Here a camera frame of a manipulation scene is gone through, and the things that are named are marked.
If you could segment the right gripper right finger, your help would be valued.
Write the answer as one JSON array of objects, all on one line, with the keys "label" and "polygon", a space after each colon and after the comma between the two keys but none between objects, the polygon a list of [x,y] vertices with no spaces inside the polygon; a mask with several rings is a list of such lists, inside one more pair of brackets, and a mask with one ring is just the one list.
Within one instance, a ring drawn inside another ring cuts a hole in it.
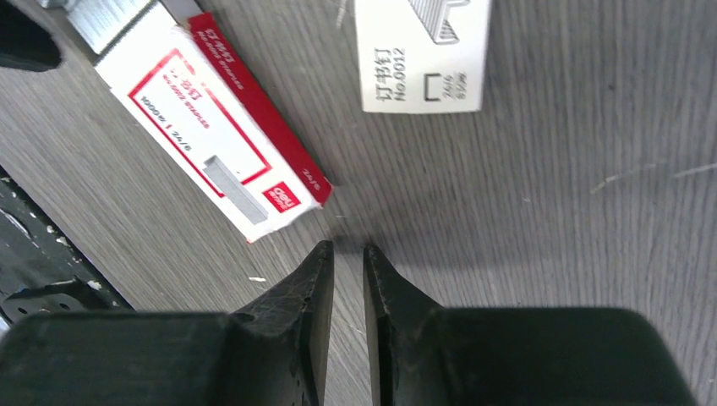
[{"label": "right gripper right finger", "polygon": [[452,308],[364,248],[376,405],[693,405],[655,328],[614,307]]}]

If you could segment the red staple box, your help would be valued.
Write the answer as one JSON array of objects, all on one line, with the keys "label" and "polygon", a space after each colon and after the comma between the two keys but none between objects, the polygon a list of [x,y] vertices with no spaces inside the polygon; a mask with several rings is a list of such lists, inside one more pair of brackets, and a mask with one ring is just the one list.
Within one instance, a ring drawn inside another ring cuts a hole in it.
[{"label": "red staple box", "polygon": [[96,71],[248,242],[328,201],[330,182],[196,3],[151,2]]}]

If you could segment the white staple box sleeve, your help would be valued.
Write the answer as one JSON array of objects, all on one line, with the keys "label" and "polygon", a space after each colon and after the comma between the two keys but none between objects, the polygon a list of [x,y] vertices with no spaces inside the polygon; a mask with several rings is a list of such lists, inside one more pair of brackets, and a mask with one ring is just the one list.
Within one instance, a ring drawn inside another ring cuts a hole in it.
[{"label": "white staple box sleeve", "polygon": [[480,110],[490,1],[363,0],[354,5],[364,112]]}]

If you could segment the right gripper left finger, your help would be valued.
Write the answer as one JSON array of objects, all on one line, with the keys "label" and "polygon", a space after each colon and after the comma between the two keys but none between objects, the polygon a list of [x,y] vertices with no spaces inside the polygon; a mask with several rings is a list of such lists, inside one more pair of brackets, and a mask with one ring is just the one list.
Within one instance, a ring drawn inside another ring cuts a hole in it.
[{"label": "right gripper left finger", "polygon": [[334,247],[232,313],[33,315],[1,342],[4,405],[321,405]]}]

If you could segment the staple tray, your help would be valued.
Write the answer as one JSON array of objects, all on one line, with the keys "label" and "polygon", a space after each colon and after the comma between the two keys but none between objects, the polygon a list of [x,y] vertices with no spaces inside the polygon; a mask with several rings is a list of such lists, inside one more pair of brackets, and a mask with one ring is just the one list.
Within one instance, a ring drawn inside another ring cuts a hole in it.
[{"label": "staple tray", "polygon": [[63,19],[95,54],[101,54],[128,31],[136,21],[157,8],[170,20],[180,21],[202,12],[196,1],[79,0],[36,1]]}]

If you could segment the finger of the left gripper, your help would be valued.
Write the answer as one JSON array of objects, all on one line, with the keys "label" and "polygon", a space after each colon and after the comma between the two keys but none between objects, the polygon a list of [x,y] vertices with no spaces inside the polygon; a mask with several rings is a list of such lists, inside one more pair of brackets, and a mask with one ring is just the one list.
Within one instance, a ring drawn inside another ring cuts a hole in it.
[{"label": "finger of the left gripper", "polygon": [[61,62],[51,34],[10,1],[1,0],[1,67],[46,72]]}]

